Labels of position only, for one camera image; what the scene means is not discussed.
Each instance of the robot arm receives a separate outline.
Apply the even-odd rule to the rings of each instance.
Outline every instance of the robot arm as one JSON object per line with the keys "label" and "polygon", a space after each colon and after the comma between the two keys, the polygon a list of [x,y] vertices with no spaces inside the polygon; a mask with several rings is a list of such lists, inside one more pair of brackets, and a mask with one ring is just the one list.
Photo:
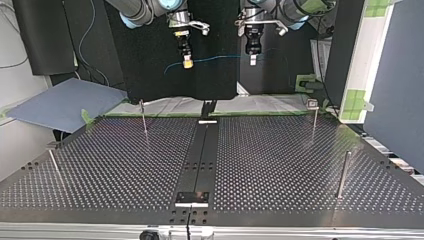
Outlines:
{"label": "robot arm", "polygon": [[184,68],[193,67],[190,30],[199,29],[206,36],[210,26],[191,20],[187,0],[107,0],[107,2],[120,11],[123,22],[132,29],[149,25],[155,18],[167,14],[169,28],[172,29],[178,42],[178,50],[184,58]]}
{"label": "robot arm", "polygon": [[239,36],[247,38],[250,65],[256,65],[257,55],[262,53],[265,24],[277,25],[278,34],[284,36],[288,28],[297,30],[311,17],[323,16],[335,5],[335,0],[241,0],[243,10],[235,24],[239,27]]}

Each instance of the metal table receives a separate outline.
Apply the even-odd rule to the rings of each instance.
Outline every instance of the metal table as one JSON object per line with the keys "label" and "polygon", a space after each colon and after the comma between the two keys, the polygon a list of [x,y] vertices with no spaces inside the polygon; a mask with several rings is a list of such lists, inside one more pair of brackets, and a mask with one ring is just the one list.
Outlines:
{"label": "metal table", "polygon": [[[145,229],[174,238],[205,229],[217,238],[424,236],[424,188],[333,118],[319,116],[316,128],[309,115],[217,120],[152,118],[147,133],[139,118],[99,120],[54,151],[60,171],[46,153],[0,183],[0,239]],[[176,207],[182,192],[208,193],[208,206]]]}

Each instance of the black panel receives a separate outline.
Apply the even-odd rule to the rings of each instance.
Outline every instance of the black panel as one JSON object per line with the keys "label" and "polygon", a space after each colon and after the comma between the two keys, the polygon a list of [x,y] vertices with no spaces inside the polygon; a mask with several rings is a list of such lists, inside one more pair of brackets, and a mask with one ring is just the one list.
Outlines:
{"label": "black panel", "polygon": [[[257,66],[250,66],[247,55],[241,60],[240,82],[250,94],[281,94],[295,91],[296,76],[314,72],[310,40],[317,32],[305,24],[297,31],[280,37],[275,25],[267,25],[262,37],[263,55]],[[244,52],[246,38],[241,49]]]}
{"label": "black panel", "polygon": [[73,72],[74,58],[60,0],[14,0],[16,18],[34,75]]}
{"label": "black panel", "polygon": [[326,74],[328,94],[340,106],[350,69],[364,0],[340,0]]}
{"label": "black panel", "polygon": [[[209,36],[193,30],[193,58],[238,53],[238,14],[236,1],[188,1],[196,20],[211,25]],[[177,43],[168,27],[166,16],[150,26],[130,30],[122,23],[118,11],[107,4],[110,26],[121,63],[124,81],[132,102],[169,96],[191,96],[198,99],[231,99],[236,95],[238,59],[218,59],[195,63],[191,70],[175,66],[164,75],[165,68],[182,62]]]}
{"label": "black panel", "polygon": [[[122,70],[113,42],[105,3],[103,0],[94,0],[93,2],[96,9],[96,19],[83,42],[82,53],[90,65],[99,69],[108,77],[111,86],[125,89],[125,85],[120,84],[123,82]],[[75,54],[79,56],[78,45],[91,23],[93,9],[90,1],[87,0],[65,0],[64,7],[71,30]],[[78,73],[82,79],[90,79],[83,67],[78,68]],[[94,74],[96,74],[95,77],[99,81],[103,80],[100,75]],[[70,77],[75,77],[74,73],[51,76],[51,80],[53,85],[55,85]]]}

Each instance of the metal rod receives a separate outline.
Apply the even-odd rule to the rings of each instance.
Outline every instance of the metal rod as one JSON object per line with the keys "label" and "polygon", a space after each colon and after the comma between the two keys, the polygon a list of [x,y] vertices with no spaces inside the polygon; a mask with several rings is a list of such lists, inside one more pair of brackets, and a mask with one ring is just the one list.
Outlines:
{"label": "metal rod", "polygon": [[315,110],[314,129],[317,127],[318,110],[319,110],[319,108],[317,108],[317,110]]}
{"label": "metal rod", "polygon": [[344,164],[343,164],[342,176],[340,178],[340,185],[339,185],[339,189],[337,191],[337,198],[339,198],[339,199],[342,198],[343,188],[344,188],[344,185],[345,185],[345,182],[346,182],[346,175],[347,175],[349,160],[350,160],[351,156],[352,156],[352,152],[347,151],[346,155],[345,155]]}
{"label": "metal rod", "polygon": [[140,107],[141,107],[141,115],[143,116],[144,132],[147,132],[146,118],[144,117],[144,102],[143,102],[143,99],[140,100]]}
{"label": "metal rod", "polygon": [[56,168],[56,171],[59,172],[59,166],[56,163],[56,158],[54,158],[54,154],[53,154],[53,150],[52,149],[49,149],[49,154],[50,154],[50,158],[53,161],[54,168]]}

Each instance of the white panel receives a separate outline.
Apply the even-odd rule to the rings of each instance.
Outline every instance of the white panel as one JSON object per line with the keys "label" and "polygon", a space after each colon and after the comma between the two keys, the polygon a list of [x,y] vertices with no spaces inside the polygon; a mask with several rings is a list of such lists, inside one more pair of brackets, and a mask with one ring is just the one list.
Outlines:
{"label": "white panel", "polygon": [[[5,7],[1,9],[18,27],[13,12]],[[0,67],[24,60],[27,55],[22,40],[1,11],[0,33]],[[48,88],[47,81],[49,79],[45,76],[32,75],[28,61],[18,67],[0,69],[0,109],[45,91]]]}
{"label": "white panel", "polygon": [[34,160],[54,141],[51,129],[20,121],[0,127],[0,181]]}
{"label": "white panel", "polygon": [[[11,0],[4,1],[12,5]],[[1,6],[15,27],[12,11]],[[27,54],[20,35],[0,11],[0,67],[22,62]],[[0,68],[0,114],[48,88],[50,79],[33,76],[29,61],[13,68]],[[0,115],[0,181],[41,155],[53,141],[51,129],[2,118]]]}
{"label": "white panel", "polygon": [[[344,102],[349,89],[365,90],[364,100],[366,102],[370,101],[392,13],[393,5],[388,7],[385,17],[364,17],[362,19],[346,81],[340,109],[341,114],[343,113]],[[342,122],[364,123],[365,116],[366,111],[362,111],[358,121],[342,120]]]}

